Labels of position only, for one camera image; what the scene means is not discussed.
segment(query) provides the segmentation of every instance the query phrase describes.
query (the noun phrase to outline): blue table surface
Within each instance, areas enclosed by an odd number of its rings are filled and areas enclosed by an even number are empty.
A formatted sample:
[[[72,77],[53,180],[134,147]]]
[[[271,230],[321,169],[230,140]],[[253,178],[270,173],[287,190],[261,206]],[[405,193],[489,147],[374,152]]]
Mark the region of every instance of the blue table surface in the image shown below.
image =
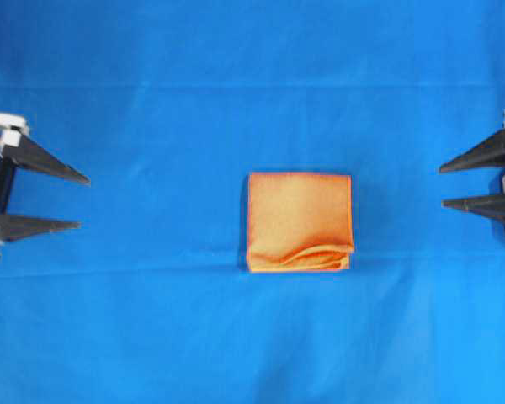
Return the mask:
[[[499,170],[505,2],[0,0],[29,172],[2,248],[0,403],[505,403],[505,235],[441,208]],[[247,174],[353,177],[340,274],[251,275]]]

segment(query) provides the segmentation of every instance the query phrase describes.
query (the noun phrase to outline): towel fold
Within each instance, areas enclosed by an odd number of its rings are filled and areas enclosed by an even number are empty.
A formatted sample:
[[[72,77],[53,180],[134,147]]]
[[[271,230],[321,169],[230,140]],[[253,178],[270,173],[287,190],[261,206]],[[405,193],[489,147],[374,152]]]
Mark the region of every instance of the towel fold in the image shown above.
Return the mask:
[[[251,272],[323,272],[349,267],[354,250],[351,178],[253,173],[247,263]]]

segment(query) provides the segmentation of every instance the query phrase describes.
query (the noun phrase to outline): orange cloth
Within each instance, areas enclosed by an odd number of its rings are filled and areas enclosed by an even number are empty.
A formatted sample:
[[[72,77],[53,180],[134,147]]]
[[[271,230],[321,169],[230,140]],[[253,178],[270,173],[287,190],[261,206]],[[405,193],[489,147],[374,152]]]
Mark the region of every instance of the orange cloth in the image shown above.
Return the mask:
[[[251,174],[247,245],[251,272],[346,269],[353,244],[350,177]]]

